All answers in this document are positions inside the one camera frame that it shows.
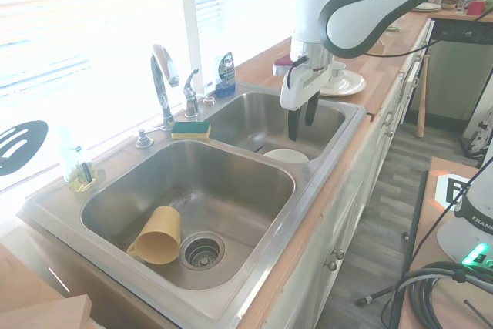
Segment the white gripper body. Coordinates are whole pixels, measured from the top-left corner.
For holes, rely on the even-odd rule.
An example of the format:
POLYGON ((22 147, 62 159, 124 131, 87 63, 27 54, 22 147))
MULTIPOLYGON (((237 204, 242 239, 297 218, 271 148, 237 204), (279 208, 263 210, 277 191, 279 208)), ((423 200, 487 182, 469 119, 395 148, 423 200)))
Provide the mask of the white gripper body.
POLYGON ((293 64, 283 79, 280 105, 298 110, 329 81, 334 56, 323 44, 292 44, 293 64))

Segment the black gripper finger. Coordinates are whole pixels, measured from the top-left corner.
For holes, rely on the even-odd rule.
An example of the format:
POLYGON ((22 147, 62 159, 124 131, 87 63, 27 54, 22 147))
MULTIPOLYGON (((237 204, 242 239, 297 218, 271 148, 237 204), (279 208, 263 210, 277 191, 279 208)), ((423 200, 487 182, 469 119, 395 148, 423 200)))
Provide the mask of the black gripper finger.
POLYGON ((299 133, 299 123, 300 123, 300 110, 288 112, 288 136, 292 141, 297 140, 299 133))
POLYGON ((318 107, 318 102, 320 98, 320 93, 317 92, 313 96, 310 97, 307 103, 307 109, 305 113, 305 124, 307 126, 311 126, 314 122, 314 118, 316 115, 317 107, 318 107))

